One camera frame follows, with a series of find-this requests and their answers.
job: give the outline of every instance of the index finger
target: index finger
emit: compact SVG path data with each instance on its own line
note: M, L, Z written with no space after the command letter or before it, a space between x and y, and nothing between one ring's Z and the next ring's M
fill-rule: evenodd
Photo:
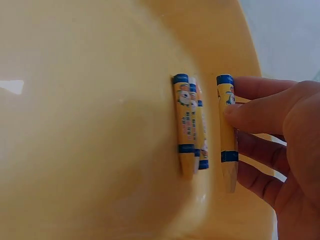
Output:
M297 82L291 80L240 76L234 78L234 90L236 96L253 100L280 93L296 83Z

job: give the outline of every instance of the finger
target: finger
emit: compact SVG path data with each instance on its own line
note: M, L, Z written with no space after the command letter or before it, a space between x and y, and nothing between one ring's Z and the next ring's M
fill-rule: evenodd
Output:
M238 97L253 100L280 93L296 83L291 80L241 76L234 78L234 89Z
M277 94L254 99L245 104L229 105L225 118L235 128L247 133L283 134L283 123L296 103L320 91L320 83L304 81Z
M275 208L277 196L283 185L283 182L279 179L264 174L243 161L239 161L237 180L246 189L267 202L273 209Z
M286 146L241 131L237 136L238 150L242 155L288 176L290 166Z

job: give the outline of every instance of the crayon wrapper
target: crayon wrapper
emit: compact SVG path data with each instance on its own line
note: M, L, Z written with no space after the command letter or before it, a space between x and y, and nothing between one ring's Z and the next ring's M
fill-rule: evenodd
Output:
M199 169L207 169L209 167L208 162L208 145L207 145L207 127L205 113L203 109L202 91L197 85L198 107L196 111L196 149L199 149Z
M198 111L198 93L196 81L190 82L190 100L191 100L191 123L192 123L192 140L194 144L194 173L199 169L200 150L197 147L197 111Z
M195 141L192 130L190 85L188 82L175 81L173 86L179 160L184 177L192 179L195 165Z
M228 105L236 103L234 86L230 83L222 83L217 86L217 89L219 98L221 152L238 151L235 129L227 123L224 117L225 108Z

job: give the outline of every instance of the stack of crayons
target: stack of crayons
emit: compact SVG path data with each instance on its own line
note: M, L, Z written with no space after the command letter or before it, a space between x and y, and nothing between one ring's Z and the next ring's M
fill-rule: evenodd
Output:
M194 77L173 77L177 119L178 153L183 176L191 180L198 170L208 169L206 123L202 92Z

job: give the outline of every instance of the cartoon character print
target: cartoon character print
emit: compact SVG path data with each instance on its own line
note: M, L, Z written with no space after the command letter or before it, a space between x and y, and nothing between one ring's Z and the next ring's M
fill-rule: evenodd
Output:
M178 91L178 93L179 93L178 102L183 106L184 105L189 106L189 104L190 104L189 85L182 84L180 86L180 90Z
M191 93L190 98L191 98L191 109L192 109L192 113L194 114L196 112L196 109L198 106L197 101L196 101L196 94Z
M229 95L229 99L226 101L227 105L232 105L236 103L236 97L235 97L235 88L232 86L230 87L230 91L227 91L226 94Z
M201 148L201 153L202 153L202 155L203 155L203 157L204 157L205 159L207 159L207 158L208 158L208 145L207 145L207 139L204 139L204 144L203 144L203 146L202 146L202 148Z

